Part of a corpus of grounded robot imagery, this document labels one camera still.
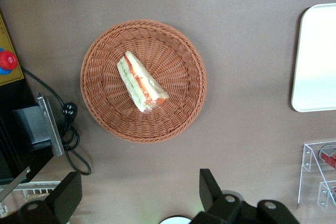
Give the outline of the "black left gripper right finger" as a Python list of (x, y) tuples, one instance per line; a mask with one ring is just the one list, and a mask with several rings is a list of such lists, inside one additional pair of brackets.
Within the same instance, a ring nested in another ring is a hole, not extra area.
[(201, 169), (199, 197), (204, 210), (193, 223), (298, 223), (290, 210), (276, 200), (261, 200), (256, 207), (234, 191), (222, 191), (209, 169)]

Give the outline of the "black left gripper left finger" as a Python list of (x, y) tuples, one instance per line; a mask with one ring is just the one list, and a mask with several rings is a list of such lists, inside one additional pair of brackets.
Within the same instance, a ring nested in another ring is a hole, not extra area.
[(81, 174), (70, 172), (44, 200), (24, 204), (5, 223), (68, 223), (81, 200)]

